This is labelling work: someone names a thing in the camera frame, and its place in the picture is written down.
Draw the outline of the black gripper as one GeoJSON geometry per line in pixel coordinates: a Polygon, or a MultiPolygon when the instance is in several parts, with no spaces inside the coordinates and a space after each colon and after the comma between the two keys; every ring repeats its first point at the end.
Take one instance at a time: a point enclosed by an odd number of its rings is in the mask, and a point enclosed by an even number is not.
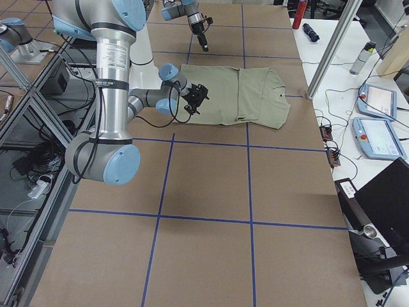
{"type": "Polygon", "coordinates": [[[200,106],[208,98],[208,88],[202,84],[191,84],[187,94],[187,102],[190,106],[200,106]]]}
{"type": "Polygon", "coordinates": [[[205,36],[207,28],[205,23],[206,23],[205,20],[200,20],[198,22],[191,23],[190,29],[194,35],[198,36],[197,39],[199,41],[200,46],[202,47],[202,50],[208,52],[209,51],[208,42],[205,36]]]}

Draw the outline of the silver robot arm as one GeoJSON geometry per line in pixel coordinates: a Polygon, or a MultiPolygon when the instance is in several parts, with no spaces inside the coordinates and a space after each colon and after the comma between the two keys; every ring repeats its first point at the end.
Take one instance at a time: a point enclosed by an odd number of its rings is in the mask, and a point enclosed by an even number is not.
{"type": "Polygon", "coordinates": [[[199,5],[195,0],[163,1],[161,9],[165,21],[186,17],[189,28],[204,52],[208,52],[208,42],[205,36],[208,28],[213,24],[212,17],[199,12],[199,5]]]}
{"type": "Polygon", "coordinates": [[[55,30],[96,43],[95,126],[68,145],[73,182],[128,183],[141,162],[127,126],[152,107],[176,118],[180,99],[196,114],[208,89],[190,82],[173,64],[156,67],[147,30],[152,1],[56,1],[55,30]]]}

